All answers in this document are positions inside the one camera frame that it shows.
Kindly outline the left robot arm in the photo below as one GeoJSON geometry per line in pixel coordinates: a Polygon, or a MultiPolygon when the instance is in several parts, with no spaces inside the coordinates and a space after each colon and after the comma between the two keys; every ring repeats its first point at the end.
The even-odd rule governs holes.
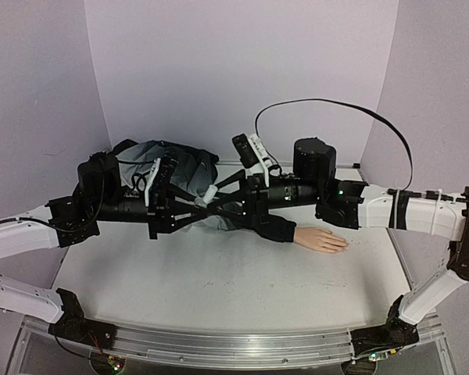
{"type": "Polygon", "coordinates": [[[99,152],[78,166],[73,194],[0,220],[0,259],[67,248],[98,236],[101,222],[144,223],[152,240],[209,216],[201,197],[217,179],[216,155],[177,146],[99,152]]]}

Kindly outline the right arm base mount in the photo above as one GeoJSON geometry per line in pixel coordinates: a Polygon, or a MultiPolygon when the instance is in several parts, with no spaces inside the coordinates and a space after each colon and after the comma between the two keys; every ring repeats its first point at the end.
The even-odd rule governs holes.
{"type": "Polygon", "coordinates": [[[400,295],[393,302],[383,324],[351,331],[351,342],[356,358],[363,358],[378,352],[398,350],[419,342],[417,325],[407,323],[399,317],[402,299],[403,295],[400,295]]]}

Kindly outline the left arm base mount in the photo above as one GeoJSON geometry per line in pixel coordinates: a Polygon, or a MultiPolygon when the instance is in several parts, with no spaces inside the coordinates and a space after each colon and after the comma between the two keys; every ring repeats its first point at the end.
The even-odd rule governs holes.
{"type": "Polygon", "coordinates": [[[49,324],[48,332],[52,336],[100,349],[113,347],[117,332],[115,324],[87,318],[72,291],[57,288],[55,292],[61,299],[63,314],[56,322],[49,324]]]}

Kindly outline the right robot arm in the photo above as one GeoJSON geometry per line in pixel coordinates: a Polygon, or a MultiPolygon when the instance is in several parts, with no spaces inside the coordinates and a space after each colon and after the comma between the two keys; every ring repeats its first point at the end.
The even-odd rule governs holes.
{"type": "Polygon", "coordinates": [[[462,194],[415,192],[358,180],[338,180],[336,150],[323,141],[301,138],[294,144],[293,171],[274,177],[275,165],[256,134],[233,138],[242,171],[209,186],[203,202],[219,213],[229,202],[242,212],[231,216],[251,227],[267,222],[271,209],[314,205],[315,217],[335,227],[389,228],[446,238],[449,256],[423,284],[393,303],[387,327],[416,326],[460,286],[469,283],[469,187],[462,194]]]}

